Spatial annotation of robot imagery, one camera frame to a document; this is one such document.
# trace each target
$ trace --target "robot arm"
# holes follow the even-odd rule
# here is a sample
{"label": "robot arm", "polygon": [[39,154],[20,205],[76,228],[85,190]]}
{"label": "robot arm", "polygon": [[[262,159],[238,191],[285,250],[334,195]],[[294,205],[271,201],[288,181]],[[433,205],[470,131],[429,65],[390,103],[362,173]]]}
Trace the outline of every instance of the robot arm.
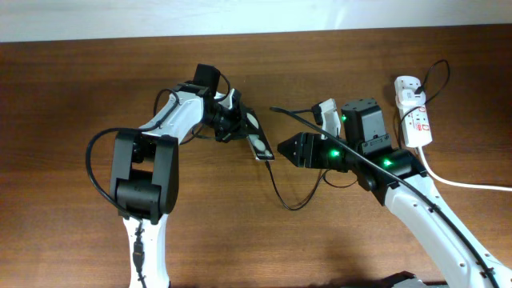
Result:
{"label": "robot arm", "polygon": [[[254,111],[240,101],[236,89],[217,92],[221,74],[199,64],[193,81],[178,84],[167,104],[139,129],[111,128],[93,137],[86,167],[96,189],[118,208],[130,241],[130,288],[170,286],[166,271],[166,222],[178,198],[178,148],[188,131],[201,123],[212,127],[215,140],[248,138],[257,160],[274,160],[270,144]],[[118,132],[110,177],[110,195],[99,186],[90,168],[94,142]],[[133,163],[152,162],[153,171]]]}
{"label": "robot arm", "polygon": [[[492,256],[464,226],[444,202],[432,178],[422,177],[418,174],[405,180],[423,192],[444,212],[464,234],[477,253],[482,256],[499,287],[507,287],[512,279],[512,270]],[[422,244],[423,249],[444,275],[449,287],[493,287],[493,283],[483,273],[482,265],[475,259],[470,248],[418,196],[404,186],[395,189],[389,188],[386,193],[385,206],[409,228]]]}
{"label": "robot arm", "polygon": [[[450,287],[508,287],[512,271],[494,258],[462,224],[442,200],[419,160],[408,150],[391,147],[376,101],[361,99],[345,104],[342,120],[346,141],[308,123],[309,127],[328,136],[327,139],[322,139],[320,134],[299,133],[280,143],[279,153],[297,167],[352,170],[358,176],[358,184],[371,191],[412,231]],[[364,155],[373,165],[361,161],[361,156],[355,157],[355,152]],[[404,183],[420,191],[422,197]]]}

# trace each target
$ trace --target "cable connector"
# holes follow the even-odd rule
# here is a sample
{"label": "cable connector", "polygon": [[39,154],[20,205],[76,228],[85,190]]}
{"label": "cable connector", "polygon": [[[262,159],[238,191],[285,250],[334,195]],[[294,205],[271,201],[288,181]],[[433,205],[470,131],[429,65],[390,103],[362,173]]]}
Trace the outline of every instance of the cable connector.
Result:
{"label": "cable connector", "polygon": [[144,275],[142,275],[142,265],[144,264],[144,243],[142,243],[142,232],[144,229],[142,228],[142,222],[138,226],[135,231],[135,236],[137,238],[134,242],[134,252],[132,253],[132,260],[134,262],[135,270],[138,274],[138,280],[141,282],[142,287],[146,288],[146,281],[144,280]]}
{"label": "cable connector", "polygon": [[137,273],[142,272],[142,265],[144,264],[144,244],[142,244],[142,241],[135,241],[132,259]]}

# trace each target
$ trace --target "black bracket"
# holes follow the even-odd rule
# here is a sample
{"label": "black bracket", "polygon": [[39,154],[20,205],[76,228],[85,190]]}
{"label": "black bracket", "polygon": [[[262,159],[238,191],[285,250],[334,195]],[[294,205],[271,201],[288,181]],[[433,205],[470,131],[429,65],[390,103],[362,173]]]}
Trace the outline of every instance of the black bracket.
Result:
{"label": "black bracket", "polygon": [[[132,162],[154,160],[154,171],[136,170]],[[110,195],[131,214],[157,224],[178,198],[178,139],[152,138],[138,132],[120,132],[115,139]],[[119,215],[128,218],[119,211]]]}

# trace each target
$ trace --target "white power strip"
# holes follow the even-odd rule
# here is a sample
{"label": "white power strip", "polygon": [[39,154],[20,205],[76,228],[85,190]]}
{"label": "white power strip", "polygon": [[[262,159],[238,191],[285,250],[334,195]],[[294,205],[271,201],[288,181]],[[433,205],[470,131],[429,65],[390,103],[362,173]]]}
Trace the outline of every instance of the white power strip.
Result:
{"label": "white power strip", "polygon": [[394,89],[397,93],[395,100],[398,110],[400,111],[400,119],[412,109],[419,107],[406,116],[402,123],[402,131],[406,146],[416,148],[417,154],[422,159],[423,165],[430,176],[452,186],[512,192],[512,187],[453,182],[437,176],[436,173],[432,171],[426,162],[422,149],[423,146],[432,142],[432,133],[430,132],[429,119],[426,116],[425,92],[421,92],[420,94],[415,93],[420,86],[421,83],[419,79],[412,76],[400,76],[394,81]]}
{"label": "white power strip", "polygon": [[420,106],[409,113],[402,122],[404,142],[410,148],[418,148],[432,142],[432,133],[425,108],[425,92],[414,93],[420,85],[419,79],[412,76],[400,76],[394,81],[394,89],[397,94],[395,100],[400,111],[400,119],[415,107]]}

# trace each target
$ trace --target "green led light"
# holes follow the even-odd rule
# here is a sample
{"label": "green led light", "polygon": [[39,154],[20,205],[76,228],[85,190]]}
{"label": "green led light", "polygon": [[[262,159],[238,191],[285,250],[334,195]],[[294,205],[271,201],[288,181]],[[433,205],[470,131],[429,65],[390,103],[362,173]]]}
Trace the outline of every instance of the green led light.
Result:
{"label": "green led light", "polygon": [[389,165],[393,165],[393,163],[389,159],[384,159],[384,166],[388,167]]}
{"label": "green led light", "polygon": [[339,151],[338,151],[338,150],[331,150],[331,151],[330,151],[330,156],[331,156],[331,157],[337,157],[337,156],[339,156]]}

